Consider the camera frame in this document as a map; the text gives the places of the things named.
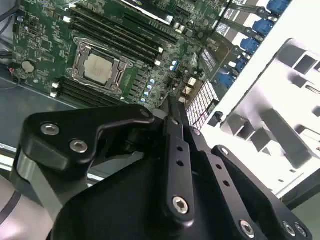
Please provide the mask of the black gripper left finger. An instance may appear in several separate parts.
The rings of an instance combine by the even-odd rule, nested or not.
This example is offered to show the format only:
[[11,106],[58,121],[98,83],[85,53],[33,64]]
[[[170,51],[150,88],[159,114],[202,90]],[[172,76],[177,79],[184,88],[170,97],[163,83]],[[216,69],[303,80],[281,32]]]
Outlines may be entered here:
[[36,113],[23,123],[14,168],[56,222],[80,193],[139,161],[158,160],[163,214],[189,227],[195,204],[184,119],[174,97],[164,118],[138,104]]

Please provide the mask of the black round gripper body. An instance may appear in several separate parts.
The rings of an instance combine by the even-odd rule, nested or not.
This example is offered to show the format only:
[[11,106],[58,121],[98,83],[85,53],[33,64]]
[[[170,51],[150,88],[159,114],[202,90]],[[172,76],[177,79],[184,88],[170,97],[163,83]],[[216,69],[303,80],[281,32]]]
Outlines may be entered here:
[[140,160],[73,197],[60,211],[53,240],[235,240],[219,196],[192,173],[194,223],[176,225],[161,205],[163,164]]

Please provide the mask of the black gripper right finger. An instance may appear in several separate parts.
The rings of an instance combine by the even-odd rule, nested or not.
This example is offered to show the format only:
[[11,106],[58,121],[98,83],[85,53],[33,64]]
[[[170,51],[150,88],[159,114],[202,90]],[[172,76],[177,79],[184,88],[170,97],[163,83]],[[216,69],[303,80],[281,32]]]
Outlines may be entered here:
[[306,225],[228,148],[209,148],[184,119],[191,165],[202,181],[205,217],[217,240],[311,240]]

